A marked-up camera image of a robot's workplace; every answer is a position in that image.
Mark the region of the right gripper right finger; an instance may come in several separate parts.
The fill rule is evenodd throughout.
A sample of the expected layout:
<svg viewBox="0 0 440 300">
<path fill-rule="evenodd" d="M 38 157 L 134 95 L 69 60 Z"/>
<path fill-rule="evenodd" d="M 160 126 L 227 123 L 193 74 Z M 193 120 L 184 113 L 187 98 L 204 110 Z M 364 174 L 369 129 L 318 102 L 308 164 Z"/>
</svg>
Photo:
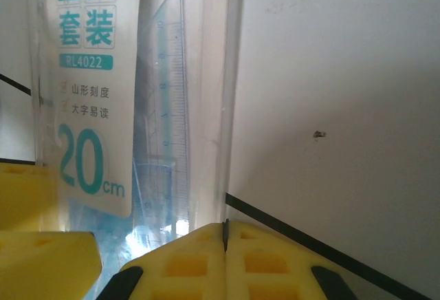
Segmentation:
<svg viewBox="0 0 440 300">
<path fill-rule="evenodd" d="M 357 299 L 335 264 L 244 222 L 228 222 L 227 299 Z"/>
</svg>

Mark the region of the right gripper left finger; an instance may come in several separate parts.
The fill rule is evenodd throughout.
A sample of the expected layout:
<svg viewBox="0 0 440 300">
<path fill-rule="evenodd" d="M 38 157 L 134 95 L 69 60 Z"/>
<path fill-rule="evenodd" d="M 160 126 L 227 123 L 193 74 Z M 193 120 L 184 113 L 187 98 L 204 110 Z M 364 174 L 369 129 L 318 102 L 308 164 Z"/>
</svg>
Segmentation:
<svg viewBox="0 0 440 300">
<path fill-rule="evenodd" d="M 225 299 L 228 225 L 211 223 L 127 262 L 100 299 Z"/>
</svg>

